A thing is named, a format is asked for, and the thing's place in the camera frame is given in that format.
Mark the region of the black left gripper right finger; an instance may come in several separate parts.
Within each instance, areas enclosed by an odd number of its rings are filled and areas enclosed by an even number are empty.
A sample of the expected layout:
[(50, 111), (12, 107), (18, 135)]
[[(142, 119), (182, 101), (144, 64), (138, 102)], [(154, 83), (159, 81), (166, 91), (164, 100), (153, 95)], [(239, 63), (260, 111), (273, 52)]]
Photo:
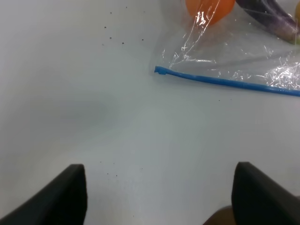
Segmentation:
[(232, 186), (238, 225), (298, 225), (300, 200), (249, 162), (239, 162)]

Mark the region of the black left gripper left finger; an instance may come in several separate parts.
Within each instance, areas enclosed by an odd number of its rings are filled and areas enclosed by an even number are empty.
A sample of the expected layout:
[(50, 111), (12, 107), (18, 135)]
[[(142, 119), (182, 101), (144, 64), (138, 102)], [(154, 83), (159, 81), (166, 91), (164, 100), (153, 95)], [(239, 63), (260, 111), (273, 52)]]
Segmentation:
[(82, 225), (88, 195), (85, 168), (73, 164), (14, 211), (0, 219), (2, 225)]

